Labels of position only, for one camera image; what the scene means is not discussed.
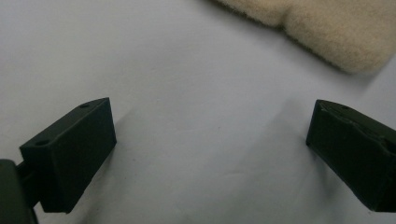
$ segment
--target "white table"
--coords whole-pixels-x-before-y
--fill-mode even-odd
[[[396,59],[350,76],[209,0],[0,2],[0,158],[110,97],[118,144],[41,224],[394,223],[304,144],[316,99],[396,128]]]

